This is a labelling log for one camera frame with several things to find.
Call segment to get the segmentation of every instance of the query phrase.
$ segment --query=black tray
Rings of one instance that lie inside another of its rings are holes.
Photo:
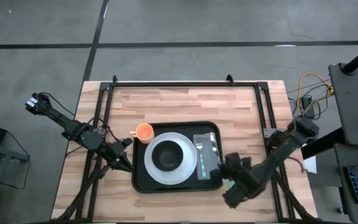
[[[216,143],[218,144],[219,155],[221,161],[222,144],[219,128],[216,124],[210,121],[196,121],[196,122],[180,122],[180,123],[157,123],[151,124],[154,129],[155,137],[167,132],[180,133],[193,142],[194,134],[206,134],[214,132],[216,136]],[[144,154],[147,145],[142,144],[137,138],[134,138],[134,151],[132,165],[134,171],[132,173],[132,185],[136,191],[140,193],[163,193],[163,192],[186,192],[186,191],[201,191],[201,190],[216,190],[222,186],[221,180],[198,180],[197,170],[184,182],[175,185],[165,185],[155,181],[147,172],[144,165]]]

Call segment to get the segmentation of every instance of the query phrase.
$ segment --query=white plate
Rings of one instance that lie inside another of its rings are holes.
[[[173,141],[183,151],[183,160],[178,168],[173,171],[162,171],[158,169],[152,160],[152,153],[155,146],[162,141]],[[184,135],[179,133],[163,133],[155,137],[147,146],[144,154],[144,164],[147,172],[157,182],[165,185],[174,185],[187,180],[197,165],[197,151],[193,143]]]

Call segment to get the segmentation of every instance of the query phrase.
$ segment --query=wooden table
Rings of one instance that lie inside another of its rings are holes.
[[[100,82],[85,82],[76,118],[88,121],[94,116]],[[286,128],[292,115],[284,82],[268,81],[278,128]],[[125,87],[115,88],[109,125],[118,138],[129,137],[129,131],[140,123],[178,121],[212,121],[221,132],[223,153],[239,152],[251,156],[253,164],[266,158],[260,129],[255,91],[251,87]],[[265,117],[268,119],[262,94]],[[68,151],[78,147],[70,143]],[[127,148],[132,161],[132,146]],[[301,151],[293,157],[303,160]],[[52,218],[58,217],[78,193],[86,158],[80,149],[66,158]],[[313,196],[306,173],[294,161],[286,160],[290,188],[306,210],[316,217]],[[166,194],[140,194],[131,184],[131,174],[109,171],[99,181],[94,210],[95,222],[273,222],[277,221],[271,183],[255,199],[230,209],[222,198],[228,189]],[[285,200],[281,202],[287,214]],[[83,215],[88,211],[87,201]]]

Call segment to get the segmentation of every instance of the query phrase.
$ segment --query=fork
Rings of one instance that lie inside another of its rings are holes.
[[[200,161],[201,161],[201,173],[203,175],[203,178],[206,178],[206,173],[205,173],[205,167],[204,167],[204,160],[203,160],[203,155],[201,153],[201,150],[203,148],[203,143],[196,143],[196,148],[198,150],[200,150]]]

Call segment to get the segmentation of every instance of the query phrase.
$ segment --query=yellow cable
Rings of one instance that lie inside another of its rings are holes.
[[[302,112],[301,107],[299,105],[300,100],[301,100],[301,94],[302,94],[302,82],[303,82],[303,78],[306,77],[307,75],[314,75],[317,78],[319,78],[321,80],[321,82],[323,82],[327,88],[329,88],[329,96],[332,96],[334,94],[334,88],[332,87],[331,84],[329,84],[327,81],[325,81],[323,78],[321,78],[321,76],[319,76],[316,73],[313,72],[307,72],[305,74],[302,75],[301,79],[299,80],[299,90],[298,90],[298,99],[296,100],[296,107],[298,108],[298,111]],[[321,98],[318,99],[318,101],[325,99],[325,96],[322,96]]]

